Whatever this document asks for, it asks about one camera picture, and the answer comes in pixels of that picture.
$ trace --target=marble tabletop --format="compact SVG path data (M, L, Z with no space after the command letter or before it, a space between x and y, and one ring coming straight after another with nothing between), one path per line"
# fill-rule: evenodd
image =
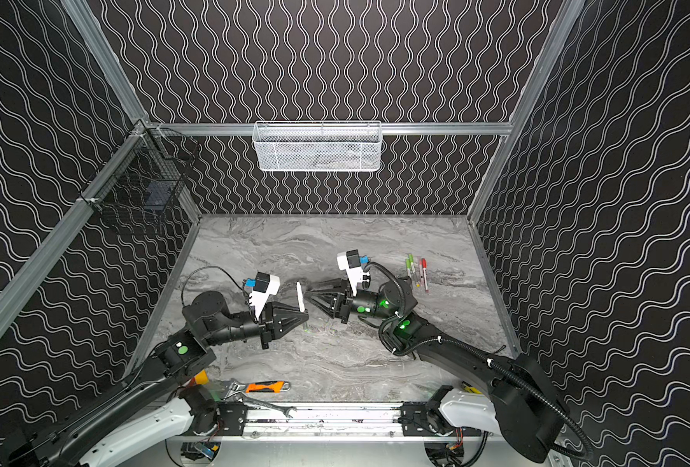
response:
M271 300L297 305L296 281L306 290L313 283L344 278L336 256L349 249L398 275L404 274L408 253L425 257L430 292L414 290L416 312L479 348L496 350L507 344L465 219L340 217L204 218L152 344L184 325L179 286L198 267L224 267L238 281L253 278L258 270L275 274L281 287ZM373 272L374 285L384 280ZM205 290L225 294L232 313L245 309L242 294L219 270L194 275L186 302ZM216 347L209 378L245 383L284 379L291 382L290 391L261 398L337 402L427 400L442 384L459 382L429 363L391 356L378 342L377 330L355 317L342 324L305 304L308 329L292 330L271 342L269 350L262 350L257 339Z

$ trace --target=patterned wallpaper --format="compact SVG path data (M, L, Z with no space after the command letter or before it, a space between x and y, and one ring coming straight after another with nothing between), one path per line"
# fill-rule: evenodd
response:
M561 0L89 0L154 121L506 121Z
M131 127L59 2L0 2L0 291Z
M466 214L498 136L385 137L377 172L263 172L248 137L203 140L187 186L210 214Z
M167 217L164 236L134 238L95 214L32 296L0 340L0 444L122 377L189 233L181 209Z
M690 2L588 2L479 230L583 464L690 465Z

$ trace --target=wire basket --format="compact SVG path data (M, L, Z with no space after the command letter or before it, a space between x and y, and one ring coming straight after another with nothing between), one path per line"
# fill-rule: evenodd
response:
M377 121L260 121L252 133L259 168L267 171L374 172L382 142Z
M200 145L191 137L151 128L90 204L103 225L130 235L161 234L184 189Z

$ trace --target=black wire basket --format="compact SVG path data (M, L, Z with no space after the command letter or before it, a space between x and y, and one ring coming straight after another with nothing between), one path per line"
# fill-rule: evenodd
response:
M200 148L191 137L163 128L147 130L142 139L89 201L101 223L123 235L162 234Z

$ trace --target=red marker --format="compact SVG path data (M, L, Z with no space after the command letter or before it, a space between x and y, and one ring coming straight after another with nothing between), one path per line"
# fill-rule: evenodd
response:
M426 294L428 293L428 266L426 265L426 259L423 258L423 286L426 288Z

